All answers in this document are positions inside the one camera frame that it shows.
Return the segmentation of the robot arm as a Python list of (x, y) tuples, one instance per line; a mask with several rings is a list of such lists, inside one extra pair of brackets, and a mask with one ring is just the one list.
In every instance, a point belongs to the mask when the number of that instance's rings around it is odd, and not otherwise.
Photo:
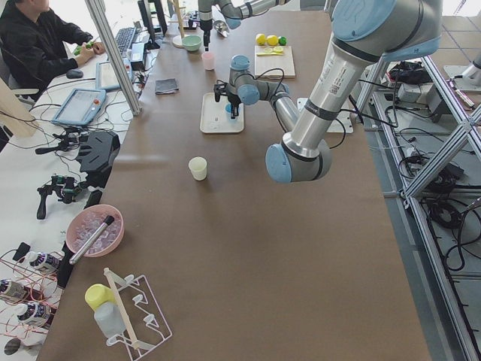
[(324, 136), (362, 72), (380, 59), (404, 61), (434, 53), (442, 10), (441, 1), (338, 1), (322, 73), (303, 109), (297, 109), (284, 84), (252, 75), (242, 55), (231, 59), (228, 83), (216, 85), (215, 96), (227, 97), (233, 116), (239, 104), (269, 102), (286, 129), (281, 142), (267, 149), (269, 176), (280, 183), (314, 181), (330, 168)]
[(242, 5), (234, 6), (230, 0), (198, 0), (198, 12), (200, 19), (200, 28), (203, 31), (204, 49), (209, 50), (210, 32), (213, 29), (213, 7), (225, 17), (228, 27), (236, 29), (242, 20), (250, 17), (257, 17), (265, 14), (271, 8), (283, 6), (289, 0), (255, 0), (244, 1)]

